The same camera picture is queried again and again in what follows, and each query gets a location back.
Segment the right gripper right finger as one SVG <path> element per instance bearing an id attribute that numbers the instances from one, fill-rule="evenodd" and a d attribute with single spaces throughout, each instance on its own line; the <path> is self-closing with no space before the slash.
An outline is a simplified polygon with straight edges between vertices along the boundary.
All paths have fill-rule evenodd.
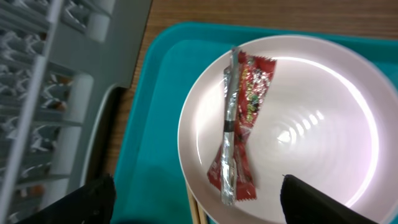
<path id="1" fill-rule="evenodd" d="M 280 203 L 287 224 L 376 224 L 296 176 L 284 176 Z"/>

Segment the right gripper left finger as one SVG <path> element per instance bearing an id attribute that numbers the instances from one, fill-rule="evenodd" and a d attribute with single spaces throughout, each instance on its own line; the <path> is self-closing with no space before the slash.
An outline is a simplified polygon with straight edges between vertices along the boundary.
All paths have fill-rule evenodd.
<path id="1" fill-rule="evenodd" d="M 114 179 L 107 174 L 17 224 L 109 224 L 115 201 Z"/>

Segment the red snack wrapper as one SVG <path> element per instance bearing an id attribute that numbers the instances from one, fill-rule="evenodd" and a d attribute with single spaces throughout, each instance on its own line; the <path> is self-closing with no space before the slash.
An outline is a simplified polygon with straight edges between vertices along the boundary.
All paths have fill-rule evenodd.
<path id="1" fill-rule="evenodd" d="M 237 47 L 229 53 L 229 66 L 223 72 L 223 137 L 207 172 L 227 206 L 256 198 L 246 144 L 274 77 L 276 62 Z"/>

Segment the wooden chopstick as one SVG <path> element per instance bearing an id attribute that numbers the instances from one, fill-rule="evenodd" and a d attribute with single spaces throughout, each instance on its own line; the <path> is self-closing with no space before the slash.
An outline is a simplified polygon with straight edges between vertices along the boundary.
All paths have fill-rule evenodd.
<path id="1" fill-rule="evenodd" d="M 188 201 L 189 201 L 190 212 L 192 215 L 192 222 L 193 222 L 193 224 L 200 224 L 200 217 L 198 214 L 196 200 L 195 200 L 194 196 L 192 195 L 192 192 L 191 192 L 189 186 L 186 185 L 186 187 L 187 187 L 187 197 L 188 197 Z"/>
<path id="2" fill-rule="evenodd" d="M 197 215 L 198 215 L 199 224 L 208 224 L 207 214 L 204 212 L 204 210 L 202 209 L 201 205 L 198 202 L 196 202 L 196 206 L 197 206 Z"/>

